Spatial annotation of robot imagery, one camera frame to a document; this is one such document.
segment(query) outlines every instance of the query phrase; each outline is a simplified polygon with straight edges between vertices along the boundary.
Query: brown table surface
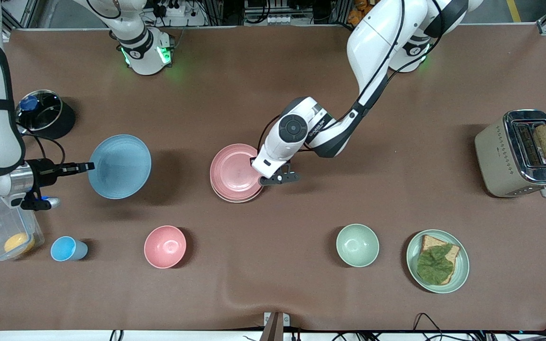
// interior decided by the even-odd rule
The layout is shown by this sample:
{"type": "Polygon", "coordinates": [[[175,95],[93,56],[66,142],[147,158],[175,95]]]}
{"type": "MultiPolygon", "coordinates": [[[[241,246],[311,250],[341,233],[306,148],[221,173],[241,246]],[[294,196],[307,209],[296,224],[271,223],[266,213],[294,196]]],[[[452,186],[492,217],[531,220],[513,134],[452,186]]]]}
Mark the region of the brown table surface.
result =
{"type": "Polygon", "coordinates": [[[339,157],[297,155],[303,179],[251,203],[212,192],[212,157],[255,145],[290,100],[347,110],[358,92],[347,37],[336,27],[186,30],[171,69],[139,76],[106,32],[13,32],[15,98],[52,89],[78,112],[60,140],[67,160],[86,162],[105,138],[133,134],[153,169],[119,201],[98,196],[85,174],[44,189],[63,205],[37,214],[39,250],[0,263],[0,330],[245,328],[265,311],[312,330],[410,329],[419,312],[444,329],[546,328],[546,199],[488,196],[473,142],[509,110],[546,112],[546,37],[535,26],[458,27],[393,80],[339,157]],[[371,266],[349,268],[336,254],[349,223],[379,236],[371,266]],[[189,250],[158,270],[143,242],[164,224],[185,232],[189,250]],[[424,229],[449,231],[468,251],[459,291],[429,293],[410,277],[405,249],[424,229]],[[85,261],[51,259],[62,235],[88,240],[85,261]]]}

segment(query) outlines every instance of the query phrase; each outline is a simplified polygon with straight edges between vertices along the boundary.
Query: toaster slot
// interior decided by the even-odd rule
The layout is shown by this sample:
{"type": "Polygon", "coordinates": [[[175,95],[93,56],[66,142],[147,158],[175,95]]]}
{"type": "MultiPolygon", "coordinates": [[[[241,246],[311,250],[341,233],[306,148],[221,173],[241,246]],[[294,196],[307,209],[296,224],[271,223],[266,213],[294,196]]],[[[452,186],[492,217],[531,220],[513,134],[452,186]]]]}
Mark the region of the toaster slot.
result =
{"type": "Polygon", "coordinates": [[[538,140],[534,137],[537,126],[546,122],[514,122],[514,129],[518,133],[519,145],[526,166],[531,168],[546,167],[546,158],[538,140]]]}

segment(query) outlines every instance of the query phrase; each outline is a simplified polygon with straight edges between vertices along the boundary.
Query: black pot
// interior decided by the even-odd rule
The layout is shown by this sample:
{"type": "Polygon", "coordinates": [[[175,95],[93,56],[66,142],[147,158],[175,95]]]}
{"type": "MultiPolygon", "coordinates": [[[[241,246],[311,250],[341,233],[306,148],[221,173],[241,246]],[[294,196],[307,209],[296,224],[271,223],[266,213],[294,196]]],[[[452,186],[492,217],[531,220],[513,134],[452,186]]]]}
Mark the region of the black pot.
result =
{"type": "Polygon", "coordinates": [[[75,111],[54,91],[37,90],[24,96],[18,104],[16,122],[38,136],[56,140],[73,128],[75,111]]]}

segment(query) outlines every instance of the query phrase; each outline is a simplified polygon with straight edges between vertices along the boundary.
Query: blue cup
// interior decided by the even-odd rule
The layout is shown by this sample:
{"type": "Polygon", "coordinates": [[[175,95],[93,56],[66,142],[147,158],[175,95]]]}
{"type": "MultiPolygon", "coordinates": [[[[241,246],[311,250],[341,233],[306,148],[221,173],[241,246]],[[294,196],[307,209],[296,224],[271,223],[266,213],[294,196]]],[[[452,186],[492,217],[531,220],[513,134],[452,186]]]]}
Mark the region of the blue cup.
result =
{"type": "Polygon", "coordinates": [[[69,236],[56,239],[50,249],[50,255],[55,261],[80,260],[86,254],[87,245],[69,236]]]}

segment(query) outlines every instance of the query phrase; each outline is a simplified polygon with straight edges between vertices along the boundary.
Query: pink bowl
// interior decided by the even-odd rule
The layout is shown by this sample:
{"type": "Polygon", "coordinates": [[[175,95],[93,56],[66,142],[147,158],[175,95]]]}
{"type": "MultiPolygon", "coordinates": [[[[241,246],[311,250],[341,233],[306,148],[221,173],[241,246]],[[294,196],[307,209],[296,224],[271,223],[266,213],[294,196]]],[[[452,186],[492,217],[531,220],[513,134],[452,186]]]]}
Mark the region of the pink bowl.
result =
{"type": "Polygon", "coordinates": [[[184,234],[174,226],[154,229],[145,241],[145,257],[150,265],[167,269],[180,262],[187,251],[184,234]]]}

